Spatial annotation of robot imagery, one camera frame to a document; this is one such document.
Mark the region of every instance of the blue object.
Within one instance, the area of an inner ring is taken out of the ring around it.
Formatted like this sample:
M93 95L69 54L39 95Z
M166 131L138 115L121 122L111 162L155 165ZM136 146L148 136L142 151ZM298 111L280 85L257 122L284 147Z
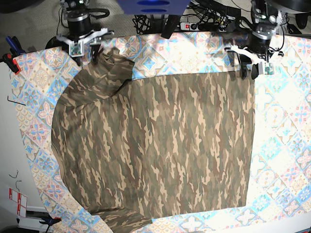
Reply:
M190 0L117 0L129 15L183 15Z
M18 40L13 40L10 36L7 36L5 39L11 48L17 53L17 55L25 54L26 52L21 48L20 43Z

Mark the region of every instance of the shirt sleeve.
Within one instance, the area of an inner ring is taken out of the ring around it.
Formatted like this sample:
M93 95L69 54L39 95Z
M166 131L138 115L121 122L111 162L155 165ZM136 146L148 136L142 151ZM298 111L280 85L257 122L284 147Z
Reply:
M125 81L132 79L134 62L117 49L101 53L98 63L89 63L69 83L58 104L80 106L113 96Z

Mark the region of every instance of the red and white label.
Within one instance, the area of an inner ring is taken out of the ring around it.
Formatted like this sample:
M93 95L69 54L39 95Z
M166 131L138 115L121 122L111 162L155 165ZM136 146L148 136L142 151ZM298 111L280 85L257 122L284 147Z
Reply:
M9 195L10 199L18 204L17 215L26 217L27 197L11 188L9 189Z
M17 205L17 215L21 217L26 217L26 208L21 206L20 204Z
M10 199L18 203L18 192L10 188Z

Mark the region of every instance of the patterned tablecloth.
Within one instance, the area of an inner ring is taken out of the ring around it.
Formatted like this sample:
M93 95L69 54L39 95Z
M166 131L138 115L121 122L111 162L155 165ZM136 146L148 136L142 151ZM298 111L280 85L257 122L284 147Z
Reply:
M224 47L242 38L211 33L176 33L114 38L117 47L135 61L133 79L155 75L238 70L237 60ZM282 44L275 38L272 46ZM311 40L286 37L285 56L275 63L277 74L255 82L256 119L247 205L155 219L138 233L212 231L258 224L311 211ZM79 72L59 48L17 58L22 71L11 74L13 99L26 155L44 206L57 232L111 232L68 192L51 150L51 125L58 98Z

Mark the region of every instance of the camouflage shirt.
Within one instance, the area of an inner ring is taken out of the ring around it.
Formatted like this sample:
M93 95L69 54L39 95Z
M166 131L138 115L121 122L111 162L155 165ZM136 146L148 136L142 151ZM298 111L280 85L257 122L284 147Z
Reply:
M133 65L102 53L56 105L52 149L73 197L116 233L244 206L254 82L238 72L132 81Z

